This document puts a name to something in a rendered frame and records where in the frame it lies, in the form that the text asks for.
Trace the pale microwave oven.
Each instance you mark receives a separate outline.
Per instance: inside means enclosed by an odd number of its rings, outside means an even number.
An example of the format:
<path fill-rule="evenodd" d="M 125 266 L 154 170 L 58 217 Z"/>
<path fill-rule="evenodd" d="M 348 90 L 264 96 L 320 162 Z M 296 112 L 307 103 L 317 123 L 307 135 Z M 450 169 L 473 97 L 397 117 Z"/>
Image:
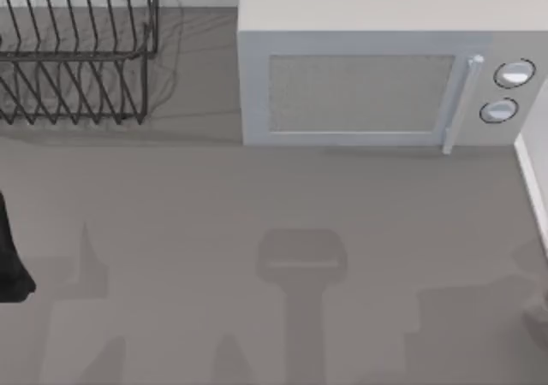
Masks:
<path fill-rule="evenodd" d="M 512 145 L 548 80 L 548 0 L 239 0 L 241 31 L 476 32 L 491 42 L 454 146 Z M 506 62 L 528 59 L 536 66 L 527 84 L 496 85 Z M 513 98 L 518 113 L 486 124 L 486 103 Z"/>

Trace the small microwave knob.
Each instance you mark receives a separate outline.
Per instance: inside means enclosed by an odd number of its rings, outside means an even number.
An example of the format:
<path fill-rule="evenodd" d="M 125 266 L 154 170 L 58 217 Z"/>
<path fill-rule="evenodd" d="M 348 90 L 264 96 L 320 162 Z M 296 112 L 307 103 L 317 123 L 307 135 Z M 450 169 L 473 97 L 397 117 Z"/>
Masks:
<path fill-rule="evenodd" d="M 513 98 L 503 98 L 484 104 L 479 111 L 479 117 L 486 124 L 501 124 L 511 120 L 519 108 L 519 104 Z"/>

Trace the large microwave knob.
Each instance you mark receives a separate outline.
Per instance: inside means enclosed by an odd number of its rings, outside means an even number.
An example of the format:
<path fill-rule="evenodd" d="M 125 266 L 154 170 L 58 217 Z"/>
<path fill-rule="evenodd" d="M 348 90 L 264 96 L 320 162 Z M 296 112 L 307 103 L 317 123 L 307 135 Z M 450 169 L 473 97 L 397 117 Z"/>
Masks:
<path fill-rule="evenodd" d="M 503 89 L 513 89 L 528 83 L 536 74 L 535 64 L 528 59 L 501 64 L 493 75 L 494 82 Z"/>

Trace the microwave oven door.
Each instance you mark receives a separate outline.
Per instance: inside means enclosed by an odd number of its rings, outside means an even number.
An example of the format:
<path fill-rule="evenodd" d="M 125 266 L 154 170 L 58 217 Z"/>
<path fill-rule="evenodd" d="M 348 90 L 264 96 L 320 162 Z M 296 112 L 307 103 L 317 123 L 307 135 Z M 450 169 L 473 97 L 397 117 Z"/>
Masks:
<path fill-rule="evenodd" d="M 476 32 L 241 31 L 244 143 L 440 146 L 490 42 Z"/>

